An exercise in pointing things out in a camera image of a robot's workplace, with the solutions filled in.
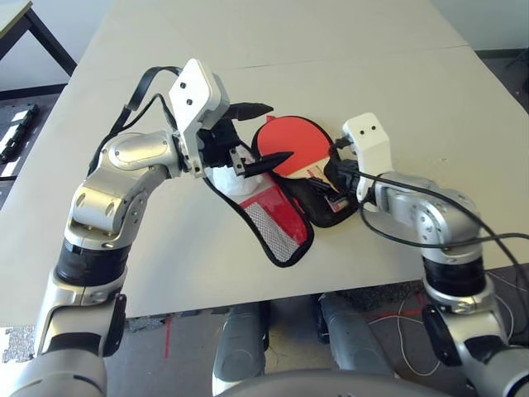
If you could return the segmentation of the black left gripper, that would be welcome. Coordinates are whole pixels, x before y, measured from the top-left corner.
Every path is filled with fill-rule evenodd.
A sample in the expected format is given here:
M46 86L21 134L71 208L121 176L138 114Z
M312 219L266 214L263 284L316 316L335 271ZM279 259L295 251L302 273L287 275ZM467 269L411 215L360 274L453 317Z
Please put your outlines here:
M212 129L198 132L199 155L203 170L232 168L237 176L249 178L270 172L293 155L292 151L276 152L261 157L254 163L245 163L246 144L239 138L232 120L246 121L274 110L264 103L233 103L228 118L219 120Z

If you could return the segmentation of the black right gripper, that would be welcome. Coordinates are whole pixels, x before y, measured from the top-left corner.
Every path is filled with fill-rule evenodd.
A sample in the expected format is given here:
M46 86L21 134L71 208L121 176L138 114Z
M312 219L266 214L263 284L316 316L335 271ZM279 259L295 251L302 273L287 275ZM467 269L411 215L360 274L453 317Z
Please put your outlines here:
M341 192L356 194L360 183L360 167L357 160L342 160L339 157L330 156L324 167L324 174L325 176L335 176L334 185ZM322 195L339 195L341 193L332 184L316 177L310 179L310 185Z

